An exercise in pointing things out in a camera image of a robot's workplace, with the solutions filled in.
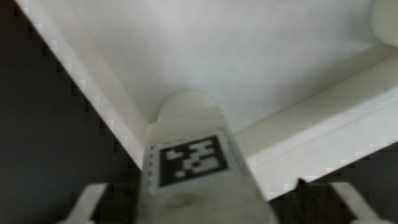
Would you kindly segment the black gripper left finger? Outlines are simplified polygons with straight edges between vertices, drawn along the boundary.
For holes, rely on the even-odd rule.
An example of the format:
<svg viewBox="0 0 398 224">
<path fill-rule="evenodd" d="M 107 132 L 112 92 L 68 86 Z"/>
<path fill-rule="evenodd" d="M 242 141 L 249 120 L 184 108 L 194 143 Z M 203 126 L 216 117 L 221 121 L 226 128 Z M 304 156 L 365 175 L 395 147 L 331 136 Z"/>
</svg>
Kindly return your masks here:
<svg viewBox="0 0 398 224">
<path fill-rule="evenodd" d="M 136 224 L 139 187 L 132 182 L 89 184 L 56 224 Z"/>
</svg>

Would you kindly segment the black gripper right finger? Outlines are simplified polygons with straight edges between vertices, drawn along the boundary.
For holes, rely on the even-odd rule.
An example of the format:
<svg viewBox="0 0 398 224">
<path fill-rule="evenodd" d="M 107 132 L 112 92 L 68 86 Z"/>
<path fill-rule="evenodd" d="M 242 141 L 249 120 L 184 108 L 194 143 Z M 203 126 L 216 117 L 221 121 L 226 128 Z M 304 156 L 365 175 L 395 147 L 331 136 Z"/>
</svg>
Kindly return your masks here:
<svg viewBox="0 0 398 224">
<path fill-rule="evenodd" d="M 281 224 L 386 224 L 349 182 L 299 180 L 294 190 L 271 204 Z"/>
</svg>

